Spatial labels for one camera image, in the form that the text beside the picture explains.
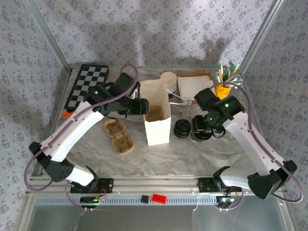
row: stack of paper cups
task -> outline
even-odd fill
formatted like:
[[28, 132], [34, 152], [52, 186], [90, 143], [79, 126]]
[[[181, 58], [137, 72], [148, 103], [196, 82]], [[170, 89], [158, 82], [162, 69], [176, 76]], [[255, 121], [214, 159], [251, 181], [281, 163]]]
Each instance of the stack of paper cups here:
[[173, 72], [164, 72], [160, 79], [165, 83], [166, 88], [172, 93], [177, 89], [177, 75]]

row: white paper bag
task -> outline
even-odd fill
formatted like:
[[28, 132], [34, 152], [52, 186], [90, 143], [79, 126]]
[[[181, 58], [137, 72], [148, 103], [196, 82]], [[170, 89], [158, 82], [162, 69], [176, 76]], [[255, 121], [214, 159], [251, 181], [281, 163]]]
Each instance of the white paper bag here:
[[151, 106], [161, 106], [163, 119], [148, 122], [146, 115], [143, 115], [148, 145], [169, 143], [171, 127], [171, 108], [168, 101], [168, 93], [165, 84], [161, 79], [146, 80], [140, 82], [140, 95], [146, 98]]

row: patterned wallpaper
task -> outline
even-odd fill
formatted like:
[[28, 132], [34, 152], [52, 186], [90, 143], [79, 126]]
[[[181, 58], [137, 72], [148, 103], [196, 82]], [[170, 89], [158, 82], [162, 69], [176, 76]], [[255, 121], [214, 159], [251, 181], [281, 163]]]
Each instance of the patterned wallpaper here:
[[[245, 78], [267, 141], [296, 162], [296, 178], [308, 198], [308, 2], [286, 0]], [[298, 189], [288, 183], [290, 197]], [[295, 205], [308, 230], [308, 200]]]
[[272, 0], [37, 0], [67, 61], [216, 66], [245, 56]]
[[0, 8], [0, 230], [8, 231], [26, 191], [28, 146], [46, 135], [65, 76], [25, 5]]

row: marble surface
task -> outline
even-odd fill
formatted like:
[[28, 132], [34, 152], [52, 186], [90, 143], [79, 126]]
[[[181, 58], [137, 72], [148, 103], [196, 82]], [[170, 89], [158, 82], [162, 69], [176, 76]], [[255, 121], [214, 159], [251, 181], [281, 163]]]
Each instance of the marble surface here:
[[[131, 76], [133, 71], [125, 70]], [[139, 80], [158, 79], [164, 70], [139, 70]], [[77, 73], [75, 70], [69, 80], [66, 96], [73, 86]], [[118, 70], [111, 70], [108, 80], [114, 81], [119, 76]], [[232, 90], [240, 101], [243, 97], [238, 90]], [[143, 117], [128, 116], [124, 120], [127, 130], [136, 144], [135, 150], [122, 157], [115, 153], [111, 139], [103, 130], [104, 119], [95, 124], [74, 145], [68, 159], [75, 164], [91, 167], [98, 176], [151, 176], [151, 175], [195, 175], [210, 176], [223, 166], [232, 166], [241, 171], [255, 173], [255, 167], [237, 140], [226, 133], [223, 138], [193, 143], [190, 138], [179, 139], [173, 134], [174, 124], [178, 119], [191, 120], [195, 115], [204, 114], [197, 105], [171, 105], [170, 143], [148, 146]], [[57, 127], [64, 122], [59, 115]]]

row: checkerboard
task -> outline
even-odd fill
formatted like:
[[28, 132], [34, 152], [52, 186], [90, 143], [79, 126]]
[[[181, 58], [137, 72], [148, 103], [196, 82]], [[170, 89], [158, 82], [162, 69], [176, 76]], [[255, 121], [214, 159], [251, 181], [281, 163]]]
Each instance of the checkerboard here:
[[68, 96], [64, 109], [74, 111], [87, 93], [89, 87], [103, 84], [108, 77], [108, 66], [83, 64]]

